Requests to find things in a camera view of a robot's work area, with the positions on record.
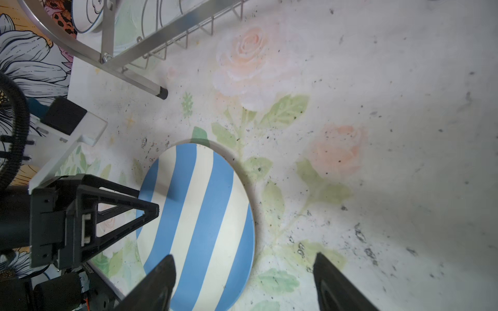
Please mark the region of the blue white striped plate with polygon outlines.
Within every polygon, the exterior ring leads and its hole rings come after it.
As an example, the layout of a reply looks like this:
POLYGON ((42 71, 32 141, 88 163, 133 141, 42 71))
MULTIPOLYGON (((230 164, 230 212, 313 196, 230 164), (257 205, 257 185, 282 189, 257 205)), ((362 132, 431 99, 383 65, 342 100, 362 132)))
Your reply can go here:
POLYGON ((145 272, 167 255, 175 261, 171 310, 229 310, 255 252, 250 200, 231 164, 207 146, 176 145, 150 167, 139 197, 159 207, 136 232, 145 272))

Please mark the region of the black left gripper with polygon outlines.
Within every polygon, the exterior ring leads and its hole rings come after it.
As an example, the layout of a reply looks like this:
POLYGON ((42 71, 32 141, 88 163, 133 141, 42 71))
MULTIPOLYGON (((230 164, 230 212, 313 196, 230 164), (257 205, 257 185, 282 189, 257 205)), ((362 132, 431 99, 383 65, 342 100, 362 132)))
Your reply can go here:
POLYGON ((33 267, 76 268, 159 217, 159 205, 139 194, 82 174, 55 177, 32 191, 8 186, 1 191, 1 253, 29 247, 33 267), (99 227, 130 211, 139 215, 110 229, 99 227))

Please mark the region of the white plate with black rings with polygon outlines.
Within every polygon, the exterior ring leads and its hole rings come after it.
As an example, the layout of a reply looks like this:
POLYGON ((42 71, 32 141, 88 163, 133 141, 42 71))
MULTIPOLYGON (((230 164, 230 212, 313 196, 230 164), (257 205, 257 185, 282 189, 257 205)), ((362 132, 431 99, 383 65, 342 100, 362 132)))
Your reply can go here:
POLYGON ((91 32, 101 23, 103 0, 73 0, 71 17, 78 34, 91 32))

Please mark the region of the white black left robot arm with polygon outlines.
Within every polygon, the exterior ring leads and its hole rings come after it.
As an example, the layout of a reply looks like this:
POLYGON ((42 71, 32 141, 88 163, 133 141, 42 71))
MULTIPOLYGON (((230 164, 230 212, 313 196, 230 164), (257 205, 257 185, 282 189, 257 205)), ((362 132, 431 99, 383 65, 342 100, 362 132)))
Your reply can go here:
POLYGON ((29 247, 32 273, 1 281, 2 310, 112 310, 122 295, 89 261, 159 215, 136 189, 93 175, 1 191, 1 255, 29 247))

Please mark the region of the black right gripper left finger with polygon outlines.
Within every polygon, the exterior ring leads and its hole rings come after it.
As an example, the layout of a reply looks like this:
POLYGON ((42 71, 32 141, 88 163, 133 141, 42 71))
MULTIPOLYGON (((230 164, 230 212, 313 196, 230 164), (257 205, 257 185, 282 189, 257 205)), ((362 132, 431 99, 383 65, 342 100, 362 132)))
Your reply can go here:
POLYGON ((175 282, 175 260, 167 255, 114 310, 168 311, 175 282))

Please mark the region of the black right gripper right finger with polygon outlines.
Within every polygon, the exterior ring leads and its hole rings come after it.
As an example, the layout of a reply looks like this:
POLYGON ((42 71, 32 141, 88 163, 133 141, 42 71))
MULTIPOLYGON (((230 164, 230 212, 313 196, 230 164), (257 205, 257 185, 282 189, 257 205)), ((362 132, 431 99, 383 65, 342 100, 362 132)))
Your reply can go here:
POLYGON ((322 253, 316 254, 313 276, 321 311, 378 311, 322 253))

